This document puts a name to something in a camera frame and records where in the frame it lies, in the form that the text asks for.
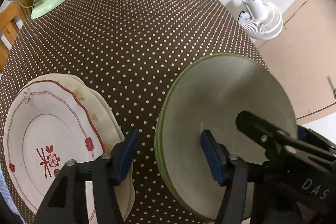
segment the polka dot tablecloth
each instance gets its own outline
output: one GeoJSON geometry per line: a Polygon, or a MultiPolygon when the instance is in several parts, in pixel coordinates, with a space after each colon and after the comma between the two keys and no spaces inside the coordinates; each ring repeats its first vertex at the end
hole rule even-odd
{"type": "MultiPolygon", "coordinates": [[[[8,109],[35,77],[80,77],[113,110],[123,133],[140,131],[134,161],[135,203],[126,223],[204,223],[169,192],[154,154],[156,121],[165,96],[188,65],[204,55],[235,52],[264,66],[258,51],[218,0],[67,0],[28,19],[0,83],[0,143],[8,109]]],[[[34,214],[0,162],[9,191],[27,223],[34,214]]]]}

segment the plate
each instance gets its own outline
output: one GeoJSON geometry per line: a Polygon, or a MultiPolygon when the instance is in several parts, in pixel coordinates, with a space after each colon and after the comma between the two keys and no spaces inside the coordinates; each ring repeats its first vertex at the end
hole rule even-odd
{"type": "MultiPolygon", "coordinates": [[[[88,88],[80,78],[74,75],[50,73],[41,75],[31,82],[38,80],[54,80],[65,88],[71,90],[88,110],[91,120],[102,139],[106,151],[111,149],[120,141],[125,139],[117,121],[106,103],[105,99],[95,90],[88,88]]],[[[115,187],[115,195],[119,204],[120,212],[125,220],[134,204],[134,186],[132,182],[133,165],[127,178],[118,187],[115,187]]],[[[88,189],[92,191],[92,182],[88,182],[88,189]]],[[[96,216],[93,215],[90,224],[97,223],[96,216]]]]}
{"type": "MultiPolygon", "coordinates": [[[[16,190],[33,213],[67,160],[91,161],[103,152],[85,107],[57,82],[34,82],[14,99],[4,126],[5,160],[16,190]]],[[[94,211],[88,204],[89,217],[94,211]]]]}
{"type": "MultiPolygon", "coordinates": [[[[216,219],[224,187],[212,179],[200,144],[210,129],[217,142],[248,162],[263,163],[265,150],[236,128],[248,110],[297,138],[287,94],[262,66],[236,54],[203,57],[184,70],[170,88],[155,132],[160,173],[179,202],[208,220],[216,219]]],[[[244,218],[250,217],[253,184],[248,185],[244,218]]]]}

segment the blue gripper pad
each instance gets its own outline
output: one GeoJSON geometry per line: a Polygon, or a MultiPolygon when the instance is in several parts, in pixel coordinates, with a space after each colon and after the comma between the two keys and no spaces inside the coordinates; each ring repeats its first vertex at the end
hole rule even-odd
{"type": "Polygon", "coordinates": [[[135,149],[138,142],[138,130],[126,135],[123,142],[117,143],[111,151],[113,158],[112,177],[121,184],[127,177],[131,164],[133,162],[135,149]]]}
{"type": "Polygon", "coordinates": [[[223,186],[222,160],[224,160],[224,154],[210,130],[204,130],[201,133],[201,146],[207,159],[212,178],[217,181],[220,186],[223,186]]]}

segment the wooden door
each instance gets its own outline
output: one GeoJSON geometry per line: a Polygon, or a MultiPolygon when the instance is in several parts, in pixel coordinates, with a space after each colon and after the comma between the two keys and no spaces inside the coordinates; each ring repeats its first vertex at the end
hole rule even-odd
{"type": "Polygon", "coordinates": [[[287,92],[296,118],[336,103],[335,0],[308,0],[259,52],[287,92]]]}

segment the screw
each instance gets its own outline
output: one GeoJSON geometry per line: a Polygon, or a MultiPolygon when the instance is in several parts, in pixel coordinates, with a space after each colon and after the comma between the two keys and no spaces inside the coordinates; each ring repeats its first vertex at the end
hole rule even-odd
{"type": "Polygon", "coordinates": [[[74,165],[75,164],[75,160],[68,160],[67,162],[66,162],[66,165],[67,166],[72,166],[72,165],[74,165]]]}
{"type": "Polygon", "coordinates": [[[236,154],[230,154],[230,155],[229,155],[229,159],[230,159],[230,160],[238,160],[238,159],[239,159],[239,156],[236,155],[236,154]]]}
{"type": "Polygon", "coordinates": [[[296,154],[296,152],[297,152],[294,147],[291,147],[289,145],[285,145],[285,149],[292,154],[296,154]]]}
{"type": "Polygon", "coordinates": [[[263,135],[261,137],[261,142],[265,143],[265,142],[267,142],[267,139],[268,139],[268,137],[266,135],[263,135]]]}
{"type": "Polygon", "coordinates": [[[103,160],[108,160],[109,158],[111,158],[111,154],[110,153],[104,153],[103,155],[101,155],[101,158],[103,160]]]}

